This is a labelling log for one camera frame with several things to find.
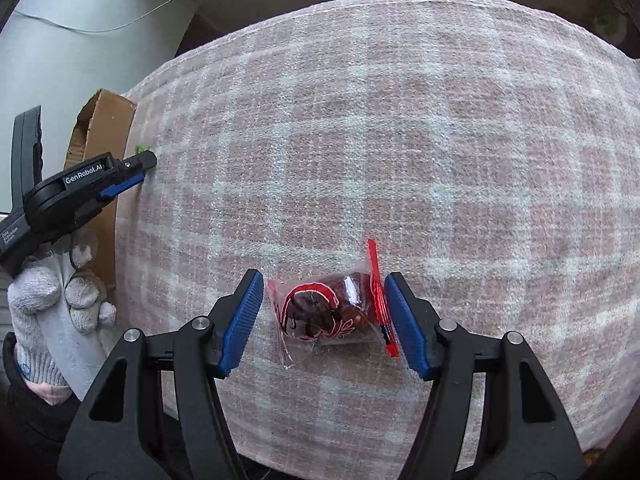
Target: white knit glove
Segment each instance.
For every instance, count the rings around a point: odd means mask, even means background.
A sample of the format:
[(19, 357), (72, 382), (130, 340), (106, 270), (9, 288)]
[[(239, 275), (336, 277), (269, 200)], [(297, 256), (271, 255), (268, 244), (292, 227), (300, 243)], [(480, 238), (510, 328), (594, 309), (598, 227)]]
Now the white knit glove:
[[(73, 237), (65, 237), (53, 245), (46, 244), (37, 255), (28, 258), (24, 269), (8, 288), (9, 309), (17, 340), (16, 361), (24, 378), (32, 383), (65, 386), (72, 382), (64, 373), (68, 363), (61, 366), (61, 371), (43, 335), (40, 316), (44, 311), (50, 310), (46, 316), (49, 332), (57, 324), (66, 322), (75, 328), (80, 339), (83, 336), (95, 338), (92, 333), (100, 324), (113, 326), (115, 323), (116, 309), (104, 301), (106, 292), (102, 282), (90, 270), (76, 270), (92, 259), (96, 248), (95, 235), (88, 230), (79, 230)], [(71, 348), (78, 348), (77, 344), (73, 346), (75, 337), (68, 339)], [(95, 342), (89, 341), (88, 345), (96, 348)], [(93, 361), (100, 360), (97, 368), (96, 363), (89, 366), (95, 372), (110, 351), (99, 343), (98, 348), (101, 352), (89, 352)], [(59, 344), (56, 345), (56, 353), (60, 354)], [(76, 361), (81, 362), (83, 357), (76, 356)]]

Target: glove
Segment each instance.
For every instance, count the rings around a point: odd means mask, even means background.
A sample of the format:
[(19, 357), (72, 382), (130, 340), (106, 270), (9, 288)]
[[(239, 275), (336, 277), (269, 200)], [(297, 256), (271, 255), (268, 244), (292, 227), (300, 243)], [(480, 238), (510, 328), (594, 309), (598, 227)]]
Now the glove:
[[(83, 398), (111, 350), (100, 344), (95, 331), (114, 325), (116, 309), (104, 301), (104, 285), (91, 271), (76, 270), (92, 259), (96, 248), (95, 235), (88, 230), (46, 244), (25, 261), (7, 291), (18, 368), (27, 386), (49, 404), (66, 400), (71, 389), (78, 389), (76, 395)], [(69, 333), (69, 327), (75, 335)], [(54, 355), (62, 357), (58, 360), (64, 365), (62, 370), (52, 356), (52, 346)], [(80, 381), (69, 377), (76, 371), (82, 375)], [(74, 387), (73, 383), (82, 384)]]

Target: cardboard box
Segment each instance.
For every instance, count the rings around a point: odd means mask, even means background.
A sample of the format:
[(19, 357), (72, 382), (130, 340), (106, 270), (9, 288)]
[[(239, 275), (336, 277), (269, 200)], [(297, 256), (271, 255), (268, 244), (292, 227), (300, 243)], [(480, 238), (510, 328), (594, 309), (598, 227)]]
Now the cardboard box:
[[(65, 169), (92, 156), (111, 152), (122, 159), (136, 105), (108, 90), (98, 90), (78, 114), (66, 151)], [(116, 284), (115, 227), (117, 199), (87, 225), (98, 237), (98, 254), (90, 269), (107, 288)]]

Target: red packaging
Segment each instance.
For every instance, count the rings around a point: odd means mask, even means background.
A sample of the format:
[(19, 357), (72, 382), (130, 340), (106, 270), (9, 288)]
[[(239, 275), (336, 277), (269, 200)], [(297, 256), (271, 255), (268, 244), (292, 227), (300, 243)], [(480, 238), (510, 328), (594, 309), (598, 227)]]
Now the red packaging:
[(369, 265), (304, 282), (267, 281), (278, 321), (280, 356), (292, 366), (322, 347), (384, 341), (398, 355), (391, 330), (376, 244), (367, 241)]

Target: gloved hand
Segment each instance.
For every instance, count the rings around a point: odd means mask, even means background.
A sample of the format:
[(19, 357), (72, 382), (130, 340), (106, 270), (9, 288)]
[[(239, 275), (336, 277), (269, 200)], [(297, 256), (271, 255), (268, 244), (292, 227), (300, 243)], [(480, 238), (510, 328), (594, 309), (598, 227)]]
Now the gloved hand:
[[(65, 374), (56, 365), (47, 338), (43, 335), (38, 316), (47, 313), (49, 333), (60, 324), (71, 325), (78, 332), (69, 337), (69, 351), (80, 350), (83, 343), (94, 351), (73, 355), (74, 366), (97, 372), (111, 348), (101, 348), (95, 341), (82, 341), (82, 337), (94, 338), (100, 326), (113, 326), (116, 309), (105, 300), (102, 282), (90, 270), (82, 269), (94, 256), (97, 240), (89, 230), (79, 230), (72, 237), (65, 237), (53, 245), (43, 246), (39, 254), (28, 258), (24, 269), (11, 283), (7, 291), (9, 309), (16, 336), (15, 358), (26, 384), (50, 404), (64, 402), (70, 395)], [(83, 363), (87, 357), (91, 363)], [(68, 363), (63, 368), (69, 370)]]

